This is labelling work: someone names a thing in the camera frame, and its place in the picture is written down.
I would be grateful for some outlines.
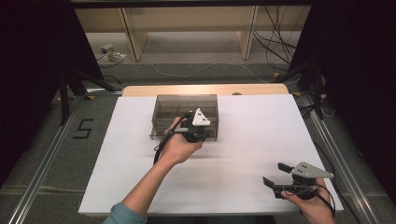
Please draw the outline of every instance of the metal frame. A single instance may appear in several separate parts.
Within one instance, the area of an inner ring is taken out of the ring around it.
[[[70,113],[69,118],[65,121],[65,123],[59,128],[58,132],[56,133],[54,139],[52,140],[51,145],[49,146],[49,149],[43,159],[43,161],[40,163],[40,166],[38,167],[37,171],[35,172],[35,175],[30,182],[29,186],[26,188],[26,191],[23,193],[21,196],[20,201],[16,205],[14,211],[12,212],[11,218],[8,221],[9,224],[20,224],[23,223],[25,220],[30,208],[32,207],[32,204],[35,200],[35,196],[37,195],[41,184],[43,183],[53,160],[55,159],[59,148],[62,145],[62,142],[64,141],[65,134],[67,133],[70,124],[74,120],[74,116],[76,114],[76,111],[78,110],[79,106],[82,103],[83,96],[77,96],[75,100],[73,101],[72,105],[72,111]]]
[[[306,105],[313,104],[310,98],[304,96],[303,99]],[[322,137],[322,140],[332,157],[333,165],[345,182],[346,188],[349,191],[349,194],[359,213],[361,214],[361,218],[363,219],[364,223],[380,223],[378,215],[375,213],[374,208],[364,195],[357,179],[352,174],[352,171],[345,161],[340,148],[335,144],[332,135],[326,126],[325,120],[320,119],[316,113],[312,112],[311,117],[318,129],[318,133]]]

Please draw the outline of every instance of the white board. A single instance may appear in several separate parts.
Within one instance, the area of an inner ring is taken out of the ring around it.
[[[156,97],[121,97],[79,208],[81,214],[109,213],[152,166],[151,118]],[[205,142],[165,178],[150,216],[257,215],[298,211],[276,199],[262,177],[291,184],[279,162],[306,161],[323,169],[291,95],[218,96],[218,142]],[[343,207],[326,179],[336,209]]]

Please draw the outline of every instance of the gray floor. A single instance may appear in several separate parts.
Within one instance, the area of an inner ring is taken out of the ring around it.
[[[298,33],[292,35],[294,38],[291,38],[290,42],[296,43]],[[88,37],[97,58],[101,56],[99,47],[108,43],[113,44],[118,52],[127,54],[123,63],[102,69],[105,76],[114,76],[122,82],[119,84],[114,78],[106,77],[108,83],[118,87],[192,83],[260,83],[273,81],[274,72],[282,73],[267,64],[267,55],[257,41],[253,41],[250,58],[242,60],[234,33],[150,34],[142,61],[138,63],[129,60],[129,50],[123,34],[88,34]],[[280,47],[276,50],[279,53],[283,52]],[[272,55],[270,63],[280,63],[280,61]],[[99,64],[107,66],[111,63],[99,61]],[[286,64],[276,66],[287,68]],[[297,91],[295,87],[297,79],[298,77],[287,81],[290,91]],[[86,86],[95,88],[91,83],[86,83]],[[117,94],[97,95],[93,100],[84,99],[81,104],[78,104],[77,99],[71,100],[71,105],[79,105],[79,107],[23,223],[100,223],[104,220],[102,217],[82,216],[78,213],[78,207],[118,97]],[[60,128],[61,105],[57,98],[54,96],[48,115],[37,132],[35,141],[22,155],[6,184],[0,190],[0,211],[2,211],[0,223],[7,223],[10,219],[15,206],[34,178],[40,162],[45,158],[52,139]],[[296,104],[304,105],[304,98],[296,98]],[[78,126],[83,119],[93,119],[84,124],[87,128],[92,128],[92,132],[88,139],[75,139],[85,134],[78,131]],[[312,116],[304,121],[312,140],[329,155]],[[364,158],[357,155],[357,148],[343,121],[335,115],[331,118],[325,117],[324,122],[335,144],[341,149],[348,167],[357,178],[364,196],[374,208],[378,223],[395,223],[395,206],[376,181]],[[331,170],[332,167],[326,158],[320,151],[318,154],[326,168]],[[341,177],[337,177],[335,183],[361,220],[345,182]],[[345,211],[336,214],[335,218],[337,223],[357,223],[346,207]],[[278,224],[306,223],[300,214],[275,215],[275,219]],[[222,221],[230,223],[231,220],[233,223],[255,223],[251,217],[226,217]],[[176,220],[165,218],[162,223],[176,223]],[[191,220],[184,218],[178,223],[191,223]],[[219,223],[219,220],[212,219],[211,223]]]

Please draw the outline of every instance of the metal stand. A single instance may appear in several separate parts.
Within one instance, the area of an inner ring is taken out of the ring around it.
[[[97,79],[76,67],[65,68],[59,75],[59,92],[62,102],[62,120],[61,125],[69,117],[69,103],[67,98],[67,86],[70,87],[75,95],[84,95],[87,89],[82,85],[81,80],[86,79],[95,85],[104,88],[107,91],[121,91],[121,88],[114,88],[102,80]]]

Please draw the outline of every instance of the clear acrylic container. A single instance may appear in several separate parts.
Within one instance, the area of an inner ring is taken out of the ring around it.
[[[217,141],[219,130],[218,96],[208,95],[158,95],[152,116],[151,139],[161,139],[166,129],[174,121],[175,117],[183,117],[197,108],[201,108],[206,118],[210,120],[210,126],[206,127],[211,134],[206,141]]]

